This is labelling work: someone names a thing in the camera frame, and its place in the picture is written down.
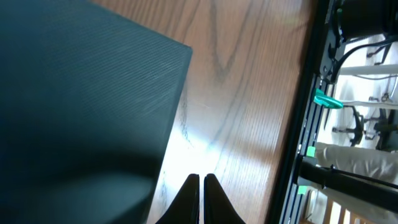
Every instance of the white cloth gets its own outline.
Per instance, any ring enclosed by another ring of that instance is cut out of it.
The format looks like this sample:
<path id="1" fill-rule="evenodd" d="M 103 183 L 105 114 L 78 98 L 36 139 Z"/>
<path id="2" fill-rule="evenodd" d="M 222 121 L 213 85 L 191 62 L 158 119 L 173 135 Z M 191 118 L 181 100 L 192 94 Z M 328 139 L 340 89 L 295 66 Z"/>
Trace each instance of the white cloth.
<path id="1" fill-rule="evenodd" d="M 315 157 L 320 166 L 330 167 L 333 164 L 339 170 L 398 185 L 398 154 L 358 147 L 329 145 L 321 142 L 316 143 L 315 148 Z M 322 190 L 319 185 L 314 187 L 342 207 L 371 222 L 380 224 L 398 223 L 398 214 L 332 189 Z"/>

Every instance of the wood grain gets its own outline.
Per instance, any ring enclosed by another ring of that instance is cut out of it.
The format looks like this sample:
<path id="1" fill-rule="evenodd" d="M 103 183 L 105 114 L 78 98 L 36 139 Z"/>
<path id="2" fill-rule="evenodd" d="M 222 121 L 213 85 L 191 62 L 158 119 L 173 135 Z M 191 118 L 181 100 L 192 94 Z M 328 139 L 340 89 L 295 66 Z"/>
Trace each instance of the wood grain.
<path id="1" fill-rule="evenodd" d="M 202 180 L 214 173 L 242 219 L 264 223 L 294 111 L 310 3 L 95 1 L 193 48 L 148 223 L 191 173 Z"/>

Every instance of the black cable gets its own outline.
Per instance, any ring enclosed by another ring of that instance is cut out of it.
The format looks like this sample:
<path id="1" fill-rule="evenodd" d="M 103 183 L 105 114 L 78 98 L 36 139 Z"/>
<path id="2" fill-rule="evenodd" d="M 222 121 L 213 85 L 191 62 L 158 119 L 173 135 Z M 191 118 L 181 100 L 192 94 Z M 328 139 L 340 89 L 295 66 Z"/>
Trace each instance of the black cable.
<path id="1" fill-rule="evenodd" d="M 390 37 L 386 40 L 377 42 L 377 43 L 373 43 L 373 44 L 364 44 L 364 45 L 360 45 L 357 47 L 354 47 L 353 49 L 351 49 L 350 51 L 348 51 L 346 54 L 344 54 L 344 56 L 342 56 L 342 58 L 337 61 L 337 63 L 335 64 L 335 66 L 333 67 L 333 73 L 332 73 L 332 77 L 337 77 L 338 72 L 340 71 L 341 66 L 343 65 L 343 63 L 347 60 L 347 58 L 349 56 L 351 56 L 355 51 L 364 48 L 364 47 L 384 47 L 387 46 L 389 44 L 394 43 L 395 41 L 398 41 L 398 36 L 394 36 L 394 37 Z"/>
<path id="2" fill-rule="evenodd" d="M 381 78 L 368 78 L 368 77 L 363 77 L 363 76 L 361 76 L 361 75 L 353 75 L 354 77 L 358 77 L 358 78 L 363 78 L 363 79 L 366 79 L 366 80 L 385 80 L 385 79 L 388 79 L 388 78 L 397 78 L 398 77 L 398 75 L 391 75 L 391 76 L 388 76 L 388 77 L 381 77 Z"/>

